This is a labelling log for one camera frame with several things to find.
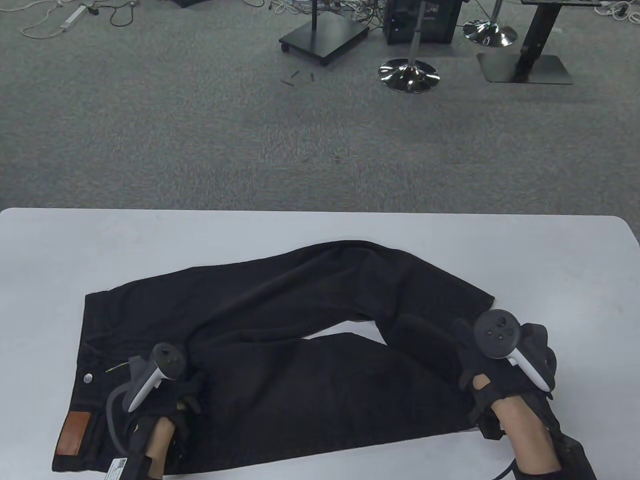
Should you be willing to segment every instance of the carpet floor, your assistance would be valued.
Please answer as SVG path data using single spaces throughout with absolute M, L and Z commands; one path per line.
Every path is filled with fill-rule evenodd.
M 486 82 L 458 28 L 420 47 L 438 87 L 405 95 L 376 78 L 408 50 L 380 30 L 329 67 L 280 51 L 308 18 L 240 0 L 142 0 L 126 28 L 103 10 L 22 36 L 50 5 L 0 12 L 0 209 L 612 214 L 640 235 L 638 25 L 563 8 L 545 52 L 572 86 Z M 504 4 L 505 50 L 533 13 Z M 458 23 L 482 17 L 471 2 Z

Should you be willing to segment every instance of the white table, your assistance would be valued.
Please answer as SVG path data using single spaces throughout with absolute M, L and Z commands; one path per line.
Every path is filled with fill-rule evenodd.
M 615 217 L 9 209 L 0 213 L 0 472 L 55 474 L 86 293 L 178 269 L 365 239 L 401 248 L 543 323 L 553 409 L 599 480 L 640 475 L 640 248 Z M 381 341 L 373 325 L 342 324 Z M 456 433 L 196 475 L 217 480 L 490 480 L 508 442 Z

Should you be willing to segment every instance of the white vr controller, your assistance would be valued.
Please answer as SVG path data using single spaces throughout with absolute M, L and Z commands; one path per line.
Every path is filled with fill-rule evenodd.
M 122 408 L 128 413 L 137 409 L 163 380 L 176 380 L 184 372 L 186 361 L 176 347 L 159 343 L 151 351 L 148 361 L 138 357 L 135 371 L 134 364 L 131 367 L 131 386 L 122 400 Z
M 535 325 L 534 334 L 536 339 L 523 339 L 520 323 L 506 310 L 489 310 L 480 315 L 474 324 L 476 344 L 486 356 L 506 358 L 513 367 L 518 366 L 540 390 L 551 392 L 555 388 L 554 372 L 547 364 L 547 352 L 540 348 L 546 347 L 547 329 Z

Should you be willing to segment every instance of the black monitor stand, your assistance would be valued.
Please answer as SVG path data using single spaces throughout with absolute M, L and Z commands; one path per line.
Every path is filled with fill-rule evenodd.
M 318 2 L 312 1 L 311 21 L 280 39 L 283 52 L 295 48 L 328 65 L 341 52 L 365 38 L 369 27 L 333 12 L 318 15 Z
M 573 79 L 556 55 L 542 55 L 560 9 L 563 6 L 600 6 L 599 0 L 520 0 L 537 5 L 520 54 L 479 53 L 478 60 L 489 82 L 551 83 L 571 85 Z

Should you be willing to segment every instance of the price tag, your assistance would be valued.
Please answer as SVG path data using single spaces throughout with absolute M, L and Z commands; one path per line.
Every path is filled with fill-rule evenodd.
M 122 470 L 124 469 L 124 466 L 126 464 L 126 458 L 114 458 L 111 461 L 111 466 L 109 467 L 109 471 L 107 472 L 107 476 L 104 478 L 104 480 L 120 480 Z

